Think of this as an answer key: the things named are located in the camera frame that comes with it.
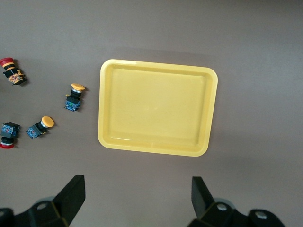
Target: metal screw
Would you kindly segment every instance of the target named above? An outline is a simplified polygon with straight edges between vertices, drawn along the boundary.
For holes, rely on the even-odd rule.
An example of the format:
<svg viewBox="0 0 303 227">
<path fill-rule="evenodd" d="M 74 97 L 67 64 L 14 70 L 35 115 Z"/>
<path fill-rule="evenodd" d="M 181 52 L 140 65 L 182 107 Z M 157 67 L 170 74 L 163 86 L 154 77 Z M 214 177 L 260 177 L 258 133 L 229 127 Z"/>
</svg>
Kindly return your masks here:
<svg viewBox="0 0 303 227">
<path fill-rule="evenodd" d="M 219 210 L 222 210 L 222 211 L 226 211 L 226 210 L 227 210 L 227 207 L 226 207 L 224 204 L 222 204 L 222 203 L 219 203 L 219 204 L 217 205 L 217 208 L 218 208 Z"/>
<path fill-rule="evenodd" d="M 39 206 L 37 206 L 37 210 L 42 210 L 46 207 L 46 203 L 41 203 Z"/>
<path fill-rule="evenodd" d="M 263 219 L 263 220 L 267 219 L 267 215 L 266 215 L 264 212 L 262 212 L 262 211 L 257 211 L 257 212 L 256 212 L 256 216 L 257 216 L 259 219 Z"/>
</svg>

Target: yellow mushroom button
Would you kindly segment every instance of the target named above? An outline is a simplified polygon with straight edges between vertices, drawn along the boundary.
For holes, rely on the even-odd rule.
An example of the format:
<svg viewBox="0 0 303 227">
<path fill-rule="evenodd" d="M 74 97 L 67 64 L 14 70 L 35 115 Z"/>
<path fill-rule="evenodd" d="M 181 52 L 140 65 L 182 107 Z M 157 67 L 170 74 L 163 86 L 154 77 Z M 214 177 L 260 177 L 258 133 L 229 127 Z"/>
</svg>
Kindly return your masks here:
<svg viewBox="0 0 303 227">
<path fill-rule="evenodd" d="M 81 84 L 71 84 L 72 88 L 77 90 L 77 91 L 83 91 L 85 87 Z"/>
<path fill-rule="evenodd" d="M 54 125 L 53 119 L 48 116 L 42 118 L 42 123 L 48 128 L 51 128 Z"/>
</svg>

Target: plastic tray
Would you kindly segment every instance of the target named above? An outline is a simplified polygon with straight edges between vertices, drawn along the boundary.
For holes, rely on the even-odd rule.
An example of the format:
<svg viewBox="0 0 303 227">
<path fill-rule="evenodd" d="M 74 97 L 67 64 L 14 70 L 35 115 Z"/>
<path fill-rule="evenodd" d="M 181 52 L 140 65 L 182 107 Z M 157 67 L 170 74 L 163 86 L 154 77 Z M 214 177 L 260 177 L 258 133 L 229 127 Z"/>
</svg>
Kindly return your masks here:
<svg viewBox="0 0 303 227">
<path fill-rule="evenodd" d="M 210 68 L 106 61 L 100 79 L 100 143 L 123 150 L 204 154 L 217 82 Z"/>
</svg>

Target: gray table surface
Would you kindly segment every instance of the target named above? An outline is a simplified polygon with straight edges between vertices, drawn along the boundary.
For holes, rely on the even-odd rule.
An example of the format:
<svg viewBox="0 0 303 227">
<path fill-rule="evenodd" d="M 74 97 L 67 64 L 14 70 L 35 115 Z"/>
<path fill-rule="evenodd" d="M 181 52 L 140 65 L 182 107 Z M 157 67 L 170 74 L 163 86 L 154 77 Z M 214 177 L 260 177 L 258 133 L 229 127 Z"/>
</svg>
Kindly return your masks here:
<svg viewBox="0 0 303 227">
<path fill-rule="evenodd" d="M 12 86 L 0 77 L 0 123 L 22 127 L 16 148 L 0 150 L 0 207 L 20 213 L 83 174 L 87 197 L 72 227 L 184 227 L 195 217 L 191 177 L 202 176 L 244 214 L 261 208 L 302 225 L 301 1 L 2 0 L 0 15 L 0 58 L 16 59 L 29 79 Z M 104 148 L 99 78 L 108 59 L 214 69 L 208 151 Z M 71 83 L 87 88 L 77 113 L 63 108 Z M 44 115 L 55 126 L 31 140 L 24 131 Z"/>
</svg>

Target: yellow tray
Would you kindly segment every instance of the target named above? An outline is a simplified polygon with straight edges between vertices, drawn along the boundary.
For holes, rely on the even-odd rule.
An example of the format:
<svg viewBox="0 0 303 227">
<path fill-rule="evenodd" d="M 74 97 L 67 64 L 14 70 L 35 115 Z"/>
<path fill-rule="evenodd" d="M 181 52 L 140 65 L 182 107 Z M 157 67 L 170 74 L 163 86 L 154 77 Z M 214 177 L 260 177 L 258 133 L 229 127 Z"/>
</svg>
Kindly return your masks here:
<svg viewBox="0 0 303 227">
<path fill-rule="evenodd" d="M 123 150 L 204 154 L 217 83 L 210 68 L 106 61 L 100 79 L 100 143 Z"/>
</svg>

